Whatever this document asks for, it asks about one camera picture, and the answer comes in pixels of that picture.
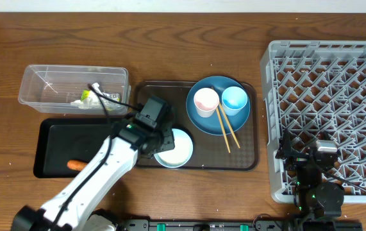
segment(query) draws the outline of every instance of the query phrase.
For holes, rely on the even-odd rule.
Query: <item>dish rack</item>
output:
[[[342,154],[330,173],[366,188],[366,41],[273,41],[260,68],[272,198],[293,202],[296,176],[275,159],[285,128],[298,151],[328,132]],[[342,186],[346,203],[366,203],[364,192]]]

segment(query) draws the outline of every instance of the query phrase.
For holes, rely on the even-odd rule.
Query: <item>blue plate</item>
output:
[[[219,118],[217,116],[217,113],[214,112],[212,116],[208,118],[203,118],[199,116],[197,113],[197,110],[195,109],[194,105],[194,94],[201,88],[205,87],[214,87],[214,90],[217,92],[217,94],[220,96],[222,92],[228,87],[241,87],[241,84],[239,82],[228,78],[224,76],[211,76],[207,77],[205,79],[202,79],[198,81],[190,90],[187,96],[186,100],[186,108],[187,108],[187,114],[190,118],[191,122],[200,129],[201,131],[211,134],[211,135],[222,135],[222,130],[220,127]],[[227,118],[231,124],[231,127],[233,128],[233,131],[237,131],[240,129],[245,122],[248,119],[249,112],[250,112],[251,104],[248,98],[248,102],[245,105],[245,107],[237,114],[237,115],[227,115]],[[221,115],[222,122],[224,124],[224,129],[226,130],[226,134],[230,134],[228,125],[225,122],[224,117]]]

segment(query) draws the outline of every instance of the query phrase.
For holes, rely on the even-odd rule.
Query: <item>pink cup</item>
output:
[[[194,94],[194,105],[197,113],[204,118],[210,117],[219,106],[220,97],[215,90],[203,88]]]

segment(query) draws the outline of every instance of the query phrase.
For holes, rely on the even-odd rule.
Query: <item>wooden chopstick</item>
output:
[[[231,124],[229,123],[228,121],[228,118],[227,118],[227,115],[226,115],[226,112],[224,111],[224,109],[222,109],[222,106],[221,106],[221,103],[219,102],[219,107],[221,109],[221,112],[222,112],[222,115],[224,116],[224,119],[226,120],[227,122],[227,125],[228,125],[228,128],[229,128],[229,131],[231,132],[231,134],[233,134],[233,137],[234,137],[234,140],[238,146],[238,148],[240,148],[240,144],[238,143],[238,140],[237,140],[237,137],[235,136],[235,133],[233,131],[233,128],[231,127]]]
[[[226,130],[224,129],[224,125],[223,125],[222,120],[221,120],[220,111],[219,111],[219,109],[218,109],[218,108],[216,108],[215,110],[217,111],[217,115],[218,115],[218,117],[219,117],[219,121],[220,121],[220,126],[221,126],[221,130],[222,130],[222,134],[224,135],[224,140],[226,140],[228,153],[231,153],[231,151],[229,150],[229,145],[228,145],[228,140],[227,140]]]

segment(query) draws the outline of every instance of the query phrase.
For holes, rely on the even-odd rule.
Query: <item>wooden tabletop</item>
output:
[[[17,101],[29,64],[125,67],[143,80],[200,80],[211,75],[250,83],[258,95],[260,163],[251,172],[133,169],[99,204],[122,218],[253,220],[298,212],[272,200],[267,123],[259,63],[272,40],[366,40],[366,14],[295,13],[0,13],[0,230],[23,205],[38,209],[71,179],[33,175],[38,129],[48,117]],[[366,205],[344,205],[360,220]]]

